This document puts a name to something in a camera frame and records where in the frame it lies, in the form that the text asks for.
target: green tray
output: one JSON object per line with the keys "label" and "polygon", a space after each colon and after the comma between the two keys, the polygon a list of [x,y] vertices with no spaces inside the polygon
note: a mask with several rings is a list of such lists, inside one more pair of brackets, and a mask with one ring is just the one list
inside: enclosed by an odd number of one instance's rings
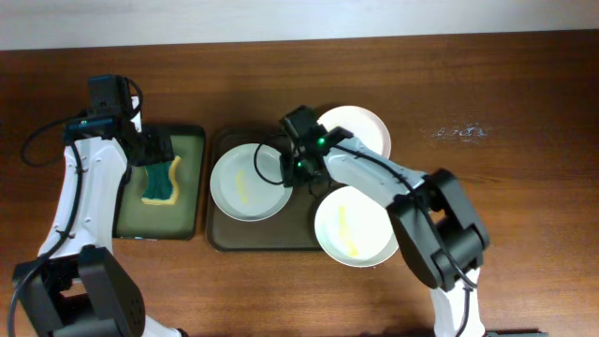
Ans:
{"label": "green tray", "polygon": [[112,236],[129,239],[189,240],[196,234],[199,185],[206,137],[199,126],[157,125],[171,135],[174,153],[181,158],[176,179],[180,194],[172,205],[147,205],[141,196],[148,185],[145,168],[131,168],[130,179],[117,197]]}

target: sponge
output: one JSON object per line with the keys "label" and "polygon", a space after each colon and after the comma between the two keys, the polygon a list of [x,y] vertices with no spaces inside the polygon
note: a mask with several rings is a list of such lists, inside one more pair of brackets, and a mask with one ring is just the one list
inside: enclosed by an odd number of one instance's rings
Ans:
{"label": "sponge", "polygon": [[148,188],[141,202],[148,205],[174,205],[179,197],[179,185],[175,180],[175,170],[181,162],[177,155],[171,162],[146,166]]}

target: white wall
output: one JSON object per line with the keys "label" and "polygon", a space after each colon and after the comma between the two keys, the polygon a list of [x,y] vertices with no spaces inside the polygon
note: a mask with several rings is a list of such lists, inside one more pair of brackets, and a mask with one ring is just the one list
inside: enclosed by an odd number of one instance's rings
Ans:
{"label": "white wall", "polygon": [[599,0],[0,0],[0,50],[599,28]]}

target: white scratch mark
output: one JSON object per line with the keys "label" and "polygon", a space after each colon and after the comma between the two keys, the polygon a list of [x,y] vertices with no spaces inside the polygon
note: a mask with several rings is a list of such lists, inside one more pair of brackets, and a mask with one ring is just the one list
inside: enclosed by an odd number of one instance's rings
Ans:
{"label": "white scratch mark", "polygon": [[490,127],[481,127],[478,122],[453,125],[452,127],[441,127],[439,131],[432,134],[434,139],[459,140],[461,142],[478,143],[489,135]]}

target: yellow food residue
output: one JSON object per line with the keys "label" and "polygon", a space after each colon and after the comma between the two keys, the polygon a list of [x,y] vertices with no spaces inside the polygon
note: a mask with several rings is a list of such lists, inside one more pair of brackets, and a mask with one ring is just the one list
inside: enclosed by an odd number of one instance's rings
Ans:
{"label": "yellow food residue", "polygon": [[237,194],[240,195],[241,203],[247,204],[249,202],[247,198],[247,188],[245,188],[245,171],[240,170],[235,176],[235,185],[237,186]]}
{"label": "yellow food residue", "polygon": [[349,232],[349,226],[347,225],[347,219],[345,216],[345,207],[339,206],[339,238],[341,242],[349,248],[349,255],[351,257],[356,257],[359,255],[359,251],[352,239],[352,235]]}

